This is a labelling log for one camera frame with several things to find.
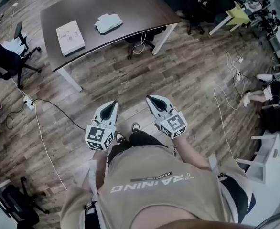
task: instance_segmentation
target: desk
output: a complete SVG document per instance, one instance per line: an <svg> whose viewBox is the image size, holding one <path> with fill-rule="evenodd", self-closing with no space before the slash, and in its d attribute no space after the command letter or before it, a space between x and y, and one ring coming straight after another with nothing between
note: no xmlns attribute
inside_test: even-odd
<svg viewBox="0 0 280 229"><path fill-rule="evenodd" d="M123 24L101 35L95 23L103 14L118 14ZM162 0L63 0L41 12L44 42L52 71L58 71L79 92L82 88L64 69L72 62L129 36L167 26L152 54L158 53L176 24L181 22ZM85 41L85 48L63 56L56 28L76 20Z"/></svg>
<svg viewBox="0 0 280 229"><path fill-rule="evenodd" d="M209 32L209 35L212 35L215 33L218 29L220 29L223 25L225 25L228 21L229 23L227 25L235 25L230 31L234 31L236 28L238 28L242 24L247 24L250 22L249 17L245 14L244 8L242 9L236 2L236 6L226 11L227 17L219 23L212 31Z"/></svg>

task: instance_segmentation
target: wooden floor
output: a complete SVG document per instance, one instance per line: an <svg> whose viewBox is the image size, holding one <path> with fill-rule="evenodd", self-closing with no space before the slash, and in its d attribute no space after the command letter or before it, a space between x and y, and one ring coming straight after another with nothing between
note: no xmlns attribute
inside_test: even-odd
<svg viewBox="0 0 280 229"><path fill-rule="evenodd" d="M68 71L84 89L79 93L60 74L52 73L47 60L40 11L57 1L10 0L0 8L0 13L5 12L0 24L0 42L8 40L11 6L17 2L11 37L17 22L23 21L22 31L32 37L30 48L42 48L42 53L35 53L28 63L42 68L42 73L25 70L23 74L24 91L32 99L50 100L83 128L90 123L98 106L116 99L119 102L119 130L127 133L130 125L137 121L143 130L169 143L169 139L153 126L154 118L145 103L147 94L166 96L182 110L189 124L187 139L196 150L206 156L216 153L220 161L230 156L214 89L217 85L222 87L230 103L237 106L237 92L232 73L226 66L225 51L233 58L238 51L244 58L242 64L236 65L243 74L264 73L272 64L272 50L264 38L255 39L252 30L239 29L230 33L226 27L209 36L207 32L213 25L205 26L205 35L199 35L195 30L192 35L187 35L187 22L184 21L175 28L156 56L146 48L128 61L129 45L122 41L72 64ZM244 81L245 89L259 88L255 78L244 78ZM242 92L242 88L240 81L237 89ZM247 108L241 106L235 111L228 106L220 89L216 90L216 95L234 157L250 156L256 145L250 136L260 132L256 114L260 104L250 104ZM4 104L2 120L8 112L21 108L22 95L11 80L0 79L0 102ZM36 103L44 142L54 166L67 187L80 184L92 157L92 151L84 143L85 132L51 104ZM12 130L1 125L0 182L9 178L14 185L20 186L20 177L26 176L31 193L45 191L47 194L37 203L50 210L50 214L40 214L41 222L36 227L60 228L59 214L66 191L41 143L35 112L25 108L12 117Z"/></svg>

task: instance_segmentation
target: white box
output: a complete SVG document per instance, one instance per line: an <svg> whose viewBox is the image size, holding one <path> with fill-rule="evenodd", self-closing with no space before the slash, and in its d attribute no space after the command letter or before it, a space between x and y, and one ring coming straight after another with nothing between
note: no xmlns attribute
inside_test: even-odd
<svg viewBox="0 0 280 229"><path fill-rule="evenodd" d="M85 46L84 39L76 21L72 21L57 28L56 33L63 56Z"/></svg>

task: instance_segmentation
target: white chair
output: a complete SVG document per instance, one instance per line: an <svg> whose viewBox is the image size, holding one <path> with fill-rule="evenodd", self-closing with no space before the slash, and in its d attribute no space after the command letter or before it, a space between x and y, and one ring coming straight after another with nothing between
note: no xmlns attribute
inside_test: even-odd
<svg viewBox="0 0 280 229"><path fill-rule="evenodd" d="M279 134L276 135L265 135L265 136L252 136L253 140L262 140L262 146L256 155L254 161L244 160L237 158L237 163L250 165L246 176L253 181L260 182L263 184L269 183L274 176L277 164L280 163L278 159L279 155Z"/></svg>

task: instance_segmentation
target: chair armrest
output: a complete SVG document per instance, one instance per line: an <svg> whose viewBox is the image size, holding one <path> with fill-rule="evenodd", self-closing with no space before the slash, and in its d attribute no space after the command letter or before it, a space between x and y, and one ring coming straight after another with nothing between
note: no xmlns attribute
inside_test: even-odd
<svg viewBox="0 0 280 229"><path fill-rule="evenodd" d="M22 22L19 22L17 24L16 30L15 30L14 39L16 39L17 37L19 37L21 35L21 29L22 29Z"/></svg>

